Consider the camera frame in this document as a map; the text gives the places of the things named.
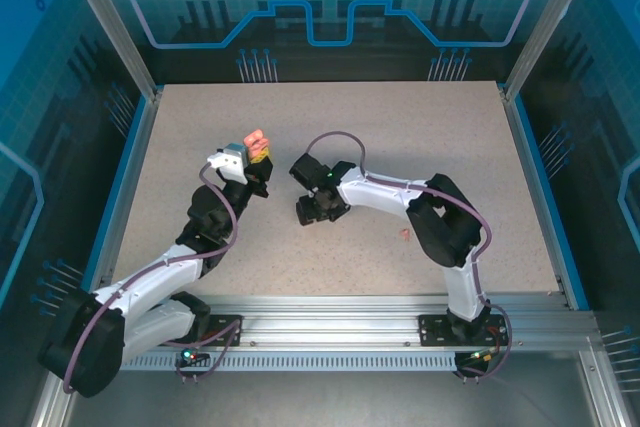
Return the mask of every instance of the blue circuit graphic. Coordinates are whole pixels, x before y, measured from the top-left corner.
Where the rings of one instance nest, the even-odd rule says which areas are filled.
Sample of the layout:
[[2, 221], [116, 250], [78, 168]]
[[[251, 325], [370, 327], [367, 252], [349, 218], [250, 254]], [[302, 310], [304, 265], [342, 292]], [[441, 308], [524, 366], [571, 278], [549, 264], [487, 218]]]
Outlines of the blue circuit graphic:
[[405, 17], [412, 23], [420, 33], [422, 33], [436, 47], [445, 48], [464, 48], [464, 47], [491, 47], [501, 48], [509, 45], [513, 39], [520, 21], [531, 0], [523, 0], [518, 12], [509, 28], [507, 36], [502, 41], [444, 41], [438, 39], [435, 34], [422, 22], [416, 13], [410, 9], [394, 8], [393, 0], [353, 0], [348, 7], [346, 19], [346, 35], [344, 39], [339, 40], [317, 40], [314, 34], [314, 18], [313, 9], [307, 0], [268, 0], [266, 2], [266, 10], [255, 10], [246, 14], [238, 24], [229, 32], [229, 34], [221, 42], [194, 42], [194, 43], [160, 43], [153, 33], [149, 23], [145, 19], [142, 8], [137, 0], [129, 0], [136, 13], [136, 16], [149, 40], [149, 43], [156, 49], [164, 50], [188, 50], [188, 49], [224, 49], [242, 32], [249, 23], [254, 19], [277, 17], [276, 9], [278, 7], [301, 7], [305, 11], [305, 23], [307, 31], [307, 40], [314, 47], [347, 47], [354, 40], [354, 30], [356, 23], [356, 9], [360, 6], [382, 6], [384, 7], [385, 16]]

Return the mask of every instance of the glass panel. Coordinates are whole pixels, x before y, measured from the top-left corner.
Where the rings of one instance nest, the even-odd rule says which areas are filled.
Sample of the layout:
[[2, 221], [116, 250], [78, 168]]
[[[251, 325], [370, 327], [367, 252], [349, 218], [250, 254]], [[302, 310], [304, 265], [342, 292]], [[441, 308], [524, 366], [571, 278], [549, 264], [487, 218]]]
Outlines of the glass panel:
[[[574, 0], [522, 91], [604, 333], [640, 328], [639, 22], [638, 0]], [[635, 348], [615, 340], [627, 341], [620, 379], [633, 380]]]
[[179, 83], [505, 80], [547, 0], [114, 1]]
[[85, 269], [140, 94], [85, 0], [0, 12], [0, 411], [14, 426], [30, 422], [38, 350]]

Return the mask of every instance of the orange object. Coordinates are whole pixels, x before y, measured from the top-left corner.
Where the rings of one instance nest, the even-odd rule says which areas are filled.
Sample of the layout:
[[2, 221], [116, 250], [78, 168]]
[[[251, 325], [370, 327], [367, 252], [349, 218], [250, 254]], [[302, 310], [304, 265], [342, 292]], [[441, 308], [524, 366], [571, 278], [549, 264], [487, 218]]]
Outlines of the orange object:
[[251, 132], [244, 138], [244, 145], [249, 150], [249, 161], [258, 163], [269, 155], [269, 139], [261, 129]]

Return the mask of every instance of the beige tabletop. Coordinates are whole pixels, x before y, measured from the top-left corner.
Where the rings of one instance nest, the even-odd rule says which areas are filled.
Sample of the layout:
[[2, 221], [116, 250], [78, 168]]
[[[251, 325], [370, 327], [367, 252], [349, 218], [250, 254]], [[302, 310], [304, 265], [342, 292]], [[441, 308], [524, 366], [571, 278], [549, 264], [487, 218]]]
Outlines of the beige tabletop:
[[[138, 182], [114, 280], [162, 254], [182, 231], [207, 156], [256, 128], [271, 139], [268, 199], [252, 198], [236, 246], [189, 286], [196, 294], [338, 295], [445, 292], [440, 268], [401, 230], [408, 220], [354, 208], [336, 223], [298, 224], [304, 191], [289, 175], [317, 135], [346, 130], [368, 149], [367, 169], [453, 179], [488, 220], [481, 257], [487, 292], [557, 290], [494, 82], [168, 85]], [[317, 144], [333, 165], [356, 161], [349, 139]]]

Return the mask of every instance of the black mounting plate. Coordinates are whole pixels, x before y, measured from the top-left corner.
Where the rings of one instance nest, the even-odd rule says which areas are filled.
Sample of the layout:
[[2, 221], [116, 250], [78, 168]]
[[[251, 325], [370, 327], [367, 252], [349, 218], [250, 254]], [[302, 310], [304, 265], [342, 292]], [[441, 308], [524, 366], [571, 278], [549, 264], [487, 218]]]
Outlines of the black mounting plate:
[[[207, 327], [206, 333], [201, 340], [206, 340], [208, 337], [217, 334], [222, 329], [227, 327], [231, 322], [239, 320], [240, 325], [238, 329], [235, 331], [235, 337], [231, 341], [231, 347], [237, 347], [240, 345], [240, 332], [242, 332], [242, 316], [241, 315], [215, 315], [211, 314], [209, 316], [209, 326]], [[227, 341], [229, 340], [229, 336], [234, 335], [234, 332], [228, 332], [224, 334], [219, 339], [214, 340], [210, 344], [207, 344], [205, 347], [224, 347], [227, 345]]]
[[506, 346], [509, 341], [504, 318], [499, 314], [489, 315], [480, 332], [468, 342], [462, 342], [453, 333], [446, 315], [419, 315], [418, 327], [422, 347], [494, 347], [496, 338], [490, 327], [498, 329], [501, 346]]

